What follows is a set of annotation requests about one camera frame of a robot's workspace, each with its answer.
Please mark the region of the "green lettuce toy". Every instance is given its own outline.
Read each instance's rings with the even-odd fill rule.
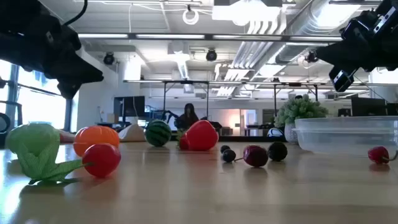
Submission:
[[[24,124],[7,135],[6,147],[17,154],[22,172],[38,181],[72,182],[65,177],[83,167],[81,160],[55,163],[60,146],[60,134],[49,124]]]

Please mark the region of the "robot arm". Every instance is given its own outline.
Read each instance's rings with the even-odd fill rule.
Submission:
[[[103,80],[100,70],[76,54],[80,49],[78,34],[38,0],[0,2],[0,59],[57,79],[65,98],[73,98],[84,83]]]
[[[341,29],[341,42],[319,47],[307,56],[308,62],[321,59],[332,65],[330,80],[336,91],[344,92],[355,72],[376,67],[393,71],[398,67],[398,0],[383,0],[376,10],[363,11]]]

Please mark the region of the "flower pot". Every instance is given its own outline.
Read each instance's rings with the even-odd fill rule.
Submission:
[[[297,139],[297,133],[293,131],[294,128],[296,128],[296,125],[294,124],[285,125],[285,138],[289,143],[298,144],[299,140]]]

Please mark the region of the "toy orange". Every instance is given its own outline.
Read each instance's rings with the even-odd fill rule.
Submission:
[[[103,143],[119,147],[118,133],[109,127],[90,126],[82,128],[76,133],[73,148],[76,154],[82,157],[90,146]]]

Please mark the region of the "blueberry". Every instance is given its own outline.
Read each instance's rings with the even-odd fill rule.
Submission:
[[[221,147],[220,152],[223,153],[227,149],[231,149],[231,148],[229,146],[224,145]]]
[[[225,162],[232,162],[236,158],[236,154],[231,149],[225,149],[222,156]]]

